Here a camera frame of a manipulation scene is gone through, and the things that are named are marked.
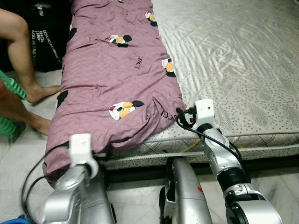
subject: human knee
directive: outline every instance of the human knee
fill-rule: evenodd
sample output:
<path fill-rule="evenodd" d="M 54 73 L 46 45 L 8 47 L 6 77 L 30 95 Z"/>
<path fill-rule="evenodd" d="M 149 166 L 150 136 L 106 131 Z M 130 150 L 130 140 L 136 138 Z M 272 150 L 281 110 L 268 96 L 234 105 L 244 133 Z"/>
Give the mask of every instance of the human knee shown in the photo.
<path fill-rule="evenodd" d="M 29 37 L 28 24 L 22 17 L 16 15 L 11 21 L 11 23 L 14 40 Z"/>
<path fill-rule="evenodd" d="M 3 81 L 0 79 L 0 101 L 6 98 L 7 87 L 4 85 Z"/>

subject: blue object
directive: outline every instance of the blue object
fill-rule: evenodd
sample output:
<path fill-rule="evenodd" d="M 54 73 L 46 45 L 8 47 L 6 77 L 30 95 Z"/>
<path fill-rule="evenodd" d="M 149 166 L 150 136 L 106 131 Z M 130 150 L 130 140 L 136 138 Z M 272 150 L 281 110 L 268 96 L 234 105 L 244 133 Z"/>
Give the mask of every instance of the blue object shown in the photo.
<path fill-rule="evenodd" d="M 30 224 L 30 222 L 24 218 L 16 218 L 16 219 L 3 222 L 1 224 Z"/>

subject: bed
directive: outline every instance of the bed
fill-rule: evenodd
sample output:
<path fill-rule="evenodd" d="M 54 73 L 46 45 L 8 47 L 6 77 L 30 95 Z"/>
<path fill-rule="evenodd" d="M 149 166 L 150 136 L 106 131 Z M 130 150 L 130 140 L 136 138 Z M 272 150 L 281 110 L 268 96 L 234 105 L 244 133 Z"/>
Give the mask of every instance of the bed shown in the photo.
<path fill-rule="evenodd" d="M 246 160 L 299 154 L 296 3 L 152 3 L 187 107 L 211 98 L 217 127 Z M 130 149 L 109 150 L 101 163 L 106 169 L 148 167 L 164 165 L 171 156 L 207 162 L 197 136 L 173 123 Z"/>

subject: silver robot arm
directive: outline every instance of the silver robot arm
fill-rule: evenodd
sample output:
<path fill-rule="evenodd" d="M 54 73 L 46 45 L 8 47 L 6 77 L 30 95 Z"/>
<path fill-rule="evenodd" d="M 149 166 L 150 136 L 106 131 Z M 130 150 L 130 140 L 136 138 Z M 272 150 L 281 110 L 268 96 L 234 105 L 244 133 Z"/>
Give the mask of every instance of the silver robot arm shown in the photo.
<path fill-rule="evenodd" d="M 90 179 L 99 170 L 93 158 L 90 134 L 76 134 L 70 138 L 71 168 L 56 182 L 49 196 L 43 224 L 79 224 L 82 222 L 83 201 L 88 195 Z"/>
<path fill-rule="evenodd" d="M 194 106 L 196 118 L 192 129 L 229 147 L 228 139 L 214 128 L 213 101 L 196 101 Z M 282 224 L 273 205 L 251 183 L 240 160 L 212 140 L 204 137 L 201 140 L 211 170 L 223 191 L 228 224 Z"/>

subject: black bag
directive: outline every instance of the black bag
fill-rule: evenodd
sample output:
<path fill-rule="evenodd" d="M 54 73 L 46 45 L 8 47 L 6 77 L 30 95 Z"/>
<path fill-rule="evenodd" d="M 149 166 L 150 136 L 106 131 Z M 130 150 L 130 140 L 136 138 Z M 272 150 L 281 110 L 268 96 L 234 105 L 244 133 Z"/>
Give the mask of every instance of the black bag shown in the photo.
<path fill-rule="evenodd" d="M 0 70 L 3 72 L 14 70 L 7 54 L 7 40 L 0 39 Z"/>
<path fill-rule="evenodd" d="M 8 7 L 23 17 L 29 27 L 34 68 L 44 72 L 61 69 L 70 31 L 70 1 L 12 2 Z"/>

